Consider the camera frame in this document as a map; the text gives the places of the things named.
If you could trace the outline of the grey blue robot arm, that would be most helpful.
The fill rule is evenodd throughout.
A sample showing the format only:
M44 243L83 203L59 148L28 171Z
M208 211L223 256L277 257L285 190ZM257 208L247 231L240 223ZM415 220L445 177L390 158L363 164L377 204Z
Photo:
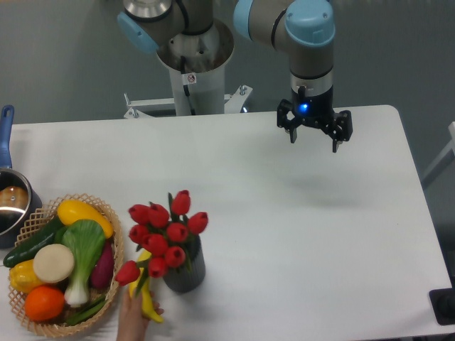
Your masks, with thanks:
M212 1L125 1L117 23L143 53L168 68L179 116L225 113L225 66L233 33L289 59L291 99L277 107L277 126L292 141L300 126L319 129L334 147L351 138L349 111L333 110L335 23L328 1L238 1L232 27L214 16Z

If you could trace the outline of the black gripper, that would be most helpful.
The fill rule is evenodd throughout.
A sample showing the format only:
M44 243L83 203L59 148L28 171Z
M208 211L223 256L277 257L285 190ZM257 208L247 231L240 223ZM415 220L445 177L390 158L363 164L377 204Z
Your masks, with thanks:
M351 111L333 110L333 77L300 78L291 76L291 101L282 99L277 107L277 126L288 134L292 144L296 129L303 125L332 136L333 152L353 133Z

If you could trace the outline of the bare human hand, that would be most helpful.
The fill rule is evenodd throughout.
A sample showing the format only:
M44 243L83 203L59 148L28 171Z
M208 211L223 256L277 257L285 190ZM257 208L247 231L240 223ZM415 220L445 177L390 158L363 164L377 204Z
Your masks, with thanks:
M145 340L150 319L142 313L142 295L131 297L128 290L123 293L117 329L117 341Z

